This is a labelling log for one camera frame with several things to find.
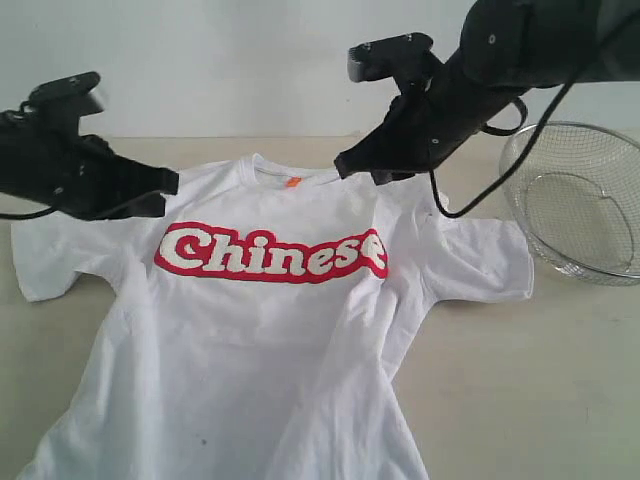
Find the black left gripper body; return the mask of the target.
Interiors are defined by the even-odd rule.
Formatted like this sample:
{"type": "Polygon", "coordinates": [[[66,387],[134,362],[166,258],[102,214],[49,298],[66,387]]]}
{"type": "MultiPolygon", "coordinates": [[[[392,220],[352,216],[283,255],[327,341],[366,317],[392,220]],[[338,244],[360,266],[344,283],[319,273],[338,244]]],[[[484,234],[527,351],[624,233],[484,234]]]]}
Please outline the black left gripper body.
{"type": "Polygon", "coordinates": [[[29,168],[29,199],[81,219],[99,219],[126,200],[130,161],[84,135],[29,168]]]}

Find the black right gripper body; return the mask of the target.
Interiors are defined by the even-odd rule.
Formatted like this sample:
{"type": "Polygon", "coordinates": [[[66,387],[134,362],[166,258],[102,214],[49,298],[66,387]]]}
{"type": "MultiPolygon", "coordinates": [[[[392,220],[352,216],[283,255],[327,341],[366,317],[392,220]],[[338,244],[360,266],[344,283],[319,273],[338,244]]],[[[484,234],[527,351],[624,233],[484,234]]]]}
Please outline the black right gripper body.
{"type": "Polygon", "coordinates": [[[427,91],[411,89],[398,95],[380,125],[380,174],[416,175],[442,165],[450,157],[445,120],[427,91]]]}

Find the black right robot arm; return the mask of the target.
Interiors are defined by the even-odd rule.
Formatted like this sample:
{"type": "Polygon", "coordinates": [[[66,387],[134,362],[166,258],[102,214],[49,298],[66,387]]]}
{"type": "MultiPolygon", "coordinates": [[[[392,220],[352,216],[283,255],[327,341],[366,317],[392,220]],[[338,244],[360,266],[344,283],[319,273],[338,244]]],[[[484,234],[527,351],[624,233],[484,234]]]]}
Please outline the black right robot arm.
{"type": "Polygon", "coordinates": [[[382,123],[341,152],[341,178],[376,184],[438,168],[490,119],[532,89],[639,78],[636,1],[477,1],[453,54],[413,32],[348,52],[355,83],[391,78],[399,88],[382,123]]]}

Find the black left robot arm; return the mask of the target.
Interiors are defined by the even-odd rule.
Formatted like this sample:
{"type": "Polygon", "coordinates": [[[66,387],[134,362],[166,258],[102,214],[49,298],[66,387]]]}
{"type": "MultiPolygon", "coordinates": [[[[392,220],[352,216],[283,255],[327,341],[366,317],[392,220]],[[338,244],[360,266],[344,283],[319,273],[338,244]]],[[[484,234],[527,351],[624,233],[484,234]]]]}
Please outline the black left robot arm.
{"type": "Polygon", "coordinates": [[[177,172],[120,156],[97,135],[57,131],[35,112],[1,113],[1,192],[45,207],[3,220],[160,218],[178,188],[177,172]]]}

